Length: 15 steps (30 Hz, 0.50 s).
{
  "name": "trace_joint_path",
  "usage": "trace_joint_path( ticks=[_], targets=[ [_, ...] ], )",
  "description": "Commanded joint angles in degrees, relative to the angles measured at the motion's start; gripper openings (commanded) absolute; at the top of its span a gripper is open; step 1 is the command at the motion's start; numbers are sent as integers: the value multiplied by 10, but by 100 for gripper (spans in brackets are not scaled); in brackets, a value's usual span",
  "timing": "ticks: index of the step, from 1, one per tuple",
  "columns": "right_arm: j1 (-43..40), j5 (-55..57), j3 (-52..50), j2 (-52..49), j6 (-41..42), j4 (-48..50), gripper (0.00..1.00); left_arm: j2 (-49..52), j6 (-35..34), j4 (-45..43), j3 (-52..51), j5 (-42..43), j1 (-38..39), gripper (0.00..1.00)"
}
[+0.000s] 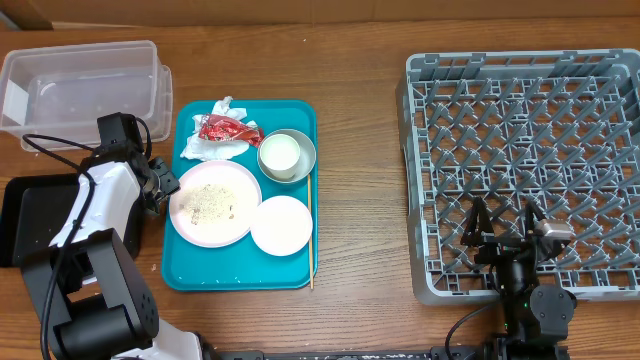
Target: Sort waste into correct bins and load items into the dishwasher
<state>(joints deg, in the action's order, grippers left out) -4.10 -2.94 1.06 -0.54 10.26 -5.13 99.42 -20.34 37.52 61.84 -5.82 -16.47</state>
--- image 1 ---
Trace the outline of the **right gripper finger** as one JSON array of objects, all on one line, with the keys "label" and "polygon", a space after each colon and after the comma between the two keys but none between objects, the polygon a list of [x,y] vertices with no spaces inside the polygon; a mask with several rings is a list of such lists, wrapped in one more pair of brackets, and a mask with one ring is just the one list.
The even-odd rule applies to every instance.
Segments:
[{"label": "right gripper finger", "polygon": [[475,197],[468,216],[467,226],[461,238],[465,246],[483,246],[495,240],[486,204],[480,197]]},{"label": "right gripper finger", "polygon": [[524,235],[527,239],[539,239],[543,236],[546,216],[534,200],[528,200],[524,210]]}]

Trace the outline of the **white napkin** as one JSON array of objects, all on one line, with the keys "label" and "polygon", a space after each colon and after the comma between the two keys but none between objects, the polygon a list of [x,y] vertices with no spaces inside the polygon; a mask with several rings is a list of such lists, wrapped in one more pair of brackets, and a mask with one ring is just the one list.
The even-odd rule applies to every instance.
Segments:
[{"label": "white napkin", "polygon": [[[229,160],[245,153],[249,149],[251,145],[244,141],[212,142],[201,139],[198,136],[200,127],[203,124],[202,117],[206,114],[223,115],[245,123],[243,119],[248,115],[247,110],[245,108],[233,108],[231,106],[232,101],[233,98],[231,96],[226,96],[224,99],[218,100],[209,113],[197,114],[192,117],[195,129],[193,134],[187,138],[187,143],[180,154],[181,158],[203,162]],[[259,127],[255,121],[249,121],[245,124]]]}]

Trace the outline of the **rice food scraps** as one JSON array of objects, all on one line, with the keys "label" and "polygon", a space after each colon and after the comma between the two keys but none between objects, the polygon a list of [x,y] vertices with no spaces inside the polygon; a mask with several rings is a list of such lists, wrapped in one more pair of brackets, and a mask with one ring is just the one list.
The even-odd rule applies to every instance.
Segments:
[{"label": "rice food scraps", "polygon": [[237,196],[226,185],[207,184],[189,189],[179,209],[193,225],[217,224],[234,218]]}]

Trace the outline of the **large pink plate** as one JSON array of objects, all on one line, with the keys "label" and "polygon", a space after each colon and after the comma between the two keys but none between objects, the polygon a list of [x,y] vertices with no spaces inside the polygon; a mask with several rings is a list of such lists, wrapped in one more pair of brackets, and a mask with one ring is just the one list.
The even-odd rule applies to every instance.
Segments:
[{"label": "large pink plate", "polygon": [[255,176],[244,166],[228,160],[203,162],[179,181],[180,189],[170,199],[169,218],[186,241],[219,248],[249,233],[262,193]]}]

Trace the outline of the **red snack wrapper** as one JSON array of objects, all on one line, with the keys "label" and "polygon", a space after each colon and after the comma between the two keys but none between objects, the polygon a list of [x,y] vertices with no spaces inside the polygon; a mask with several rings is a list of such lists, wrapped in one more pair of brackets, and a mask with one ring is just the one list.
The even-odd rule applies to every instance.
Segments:
[{"label": "red snack wrapper", "polygon": [[258,147],[264,139],[264,132],[257,126],[242,123],[223,115],[206,114],[198,136],[212,142],[244,141]]}]

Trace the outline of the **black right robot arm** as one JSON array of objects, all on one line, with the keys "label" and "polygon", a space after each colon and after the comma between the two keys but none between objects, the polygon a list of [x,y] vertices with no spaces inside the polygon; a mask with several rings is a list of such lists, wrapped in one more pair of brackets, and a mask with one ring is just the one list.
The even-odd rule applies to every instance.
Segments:
[{"label": "black right robot arm", "polygon": [[559,285],[541,283],[537,268],[559,256],[573,236],[569,225],[547,218],[533,202],[525,207],[522,236],[498,236],[486,204],[474,199],[461,243],[477,248],[474,261],[490,268],[499,294],[494,303],[503,309],[505,332],[491,336],[469,359],[569,357],[559,343],[568,337],[577,299]]}]

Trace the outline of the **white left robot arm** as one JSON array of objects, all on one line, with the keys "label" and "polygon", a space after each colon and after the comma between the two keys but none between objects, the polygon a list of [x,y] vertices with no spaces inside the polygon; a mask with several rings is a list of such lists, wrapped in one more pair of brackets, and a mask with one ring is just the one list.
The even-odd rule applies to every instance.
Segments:
[{"label": "white left robot arm", "polygon": [[178,181],[149,145],[101,145],[75,174],[23,178],[14,262],[51,359],[215,359],[162,320],[126,246]]}]

